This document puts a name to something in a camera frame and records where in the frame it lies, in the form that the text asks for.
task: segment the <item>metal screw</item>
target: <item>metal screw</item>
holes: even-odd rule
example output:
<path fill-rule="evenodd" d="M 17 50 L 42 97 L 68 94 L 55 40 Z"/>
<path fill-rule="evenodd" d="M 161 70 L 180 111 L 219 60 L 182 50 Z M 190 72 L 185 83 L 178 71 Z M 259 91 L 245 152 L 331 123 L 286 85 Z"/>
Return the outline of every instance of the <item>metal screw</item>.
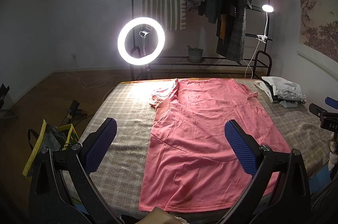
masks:
<path fill-rule="evenodd" d="M 266 151 L 266 152 L 271 151 L 271 148 L 267 145 L 262 145 L 261 149 L 262 149 L 262 151 Z"/>
<path fill-rule="evenodd" d="M 42 154 L 45 154 L 45 153 L 48 152 L 48 150 L 49 150 L 48 147 L 43 147 L 43 148 L 41 149 L 41 153 L 42 153 Z"/>
<path fill-rule="evenodd" d="M 81 147 L 82 147 L 82 145 L 81 145 L 80 143 L 75 143 L 75 144 L 72 145 L 71 149 L 72 149 L 73 151 L 77 151 L 77 150 L 79 150 Z"/>
<path fill-rule="evenodd" d="M 292 153 L 293 153 L 294 155 L 300 155 L 300 151 L 297 150 L 297 149 L 292 150 Z"/>

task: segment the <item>plaid blanket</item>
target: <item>plaid blanket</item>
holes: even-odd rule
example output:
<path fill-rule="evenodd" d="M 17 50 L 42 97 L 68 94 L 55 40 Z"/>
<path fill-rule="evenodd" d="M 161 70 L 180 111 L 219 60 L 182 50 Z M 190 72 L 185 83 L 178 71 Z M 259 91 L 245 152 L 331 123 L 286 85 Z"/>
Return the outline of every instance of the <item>plaid blanket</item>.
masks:
<path fill-rule="evenodd" d="M 286 109 L 280 104 L 272 104 L 268 96 L 254 85 L 254 80 L 237 79 L 237 82 L 246 85 L 252 92 L 258 92 L 258 100 L 290 148 L 301 151 L 309 177 L 327 163 L 327 140 L 330 138 L 330 132 L 319 127 L 319 119 L 309 113 L 309 103 L 299 105 L 295 109 Z M 147 214 L 138 211 L 138 206 L 155 113 L 149 102 L 152 101 L 153 90 L 164 87 L 167 83 L 168 80 L 119 84 L 99 108 L 80 138 L 80 142 L 83 142 L 107 117 L 117 121 L 118 133 L 114 142 L 98 170 L 90 174 L 97 189 L 115 213 L 139 219 Z M 64 176 L 71 195 L 79 198 L 69 174 L 64 173 Z M 175 215 L 190 223 L 211 223 L 217 221 L 224 213 L 225 210 L 219 210 Z"/>

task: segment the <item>bag handle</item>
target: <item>bag handle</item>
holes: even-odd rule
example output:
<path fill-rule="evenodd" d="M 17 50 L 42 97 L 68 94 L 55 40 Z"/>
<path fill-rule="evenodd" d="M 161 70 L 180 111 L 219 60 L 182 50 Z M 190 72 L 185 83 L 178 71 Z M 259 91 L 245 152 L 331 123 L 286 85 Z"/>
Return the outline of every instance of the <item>bag handle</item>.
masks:
<path fill-rule="evenodd" d="M 27 134 L 28 134 L 28 144 L 29 144 L 30 148 L 33 150 L 34 147 L 30 143 L 30 135 L 32 134 L 36 139 L 38 139 L 39 134 L 33 129 L 29 129 Z"/>

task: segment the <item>white lamp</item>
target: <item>white lamp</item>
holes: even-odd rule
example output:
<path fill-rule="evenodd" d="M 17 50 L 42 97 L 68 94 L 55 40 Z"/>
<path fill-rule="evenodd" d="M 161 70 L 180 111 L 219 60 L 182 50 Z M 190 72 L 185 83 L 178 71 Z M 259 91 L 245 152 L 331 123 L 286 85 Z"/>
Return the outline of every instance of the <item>white lamp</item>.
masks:
<path fill-rule="evenodd" d="M 268 27 L 268 13 L 273 12 L 273 7 L 271 5 L 263 5 L 262 9 L 266 12 L 266 24 L 265 24 L 265 30 L 264 30 L 264 35 L 257 35 L 258 39 L 262 41 L 263 43 L 266 44 L 266 39 L 268 38 L 266 36 L 266 28 Z"/>
<path fill-rule="evenodd" d="M 146 55 L 142 58 L 134 58 L 131 57 L 128 52 L 126 51 L 126 47 L 125 47 L 125 41 L 126 41 L 126 37 L 128 32 L 133 29 L 135 26 L 138 25 L 150 25 L 152 26 L 157 33 L 158 36 L 158 44 L 156 49 L 154 50 L 153 53 Z M 119 34 L 119 38 L 117 40 L 117 48 L 119 50 L 119 53 L 121 55 L 121 57 L 128 63 L 132 64 L 132 65 L 137 65 L 137 66 L 142 66 L 142 65 L 146 65 L 147 63 L 152 62 L 153 60 L 155 60 L 158 55 L 161 53 L 163 47 L 164 47 L 164 41 L 165 41 L 165 34 L 164 34 L 164 30 L 162 28 L 162 26 L 155 21 L 154 19 L 151 18 L 147 18 L 147 17 L 140 17 L 140 18 L 136 18 L 131 20 L 130 22 L 128 22 L 121 30 L 120 34 Z"/>

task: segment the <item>potted plant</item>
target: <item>potted plant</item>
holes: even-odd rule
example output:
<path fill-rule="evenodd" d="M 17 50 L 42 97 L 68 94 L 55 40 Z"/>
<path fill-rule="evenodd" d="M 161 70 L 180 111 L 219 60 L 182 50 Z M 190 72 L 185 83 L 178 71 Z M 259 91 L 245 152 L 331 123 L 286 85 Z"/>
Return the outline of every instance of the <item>potted plant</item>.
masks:
<path fill-rule="evenodd" d="M 203 49 L 200 48 L 192 48 L 190 45 L 187 45 L 188 54 L 189 54 L 189 62 L 191 63 L 200 63 L 203 61 L 202 53 Z"/>

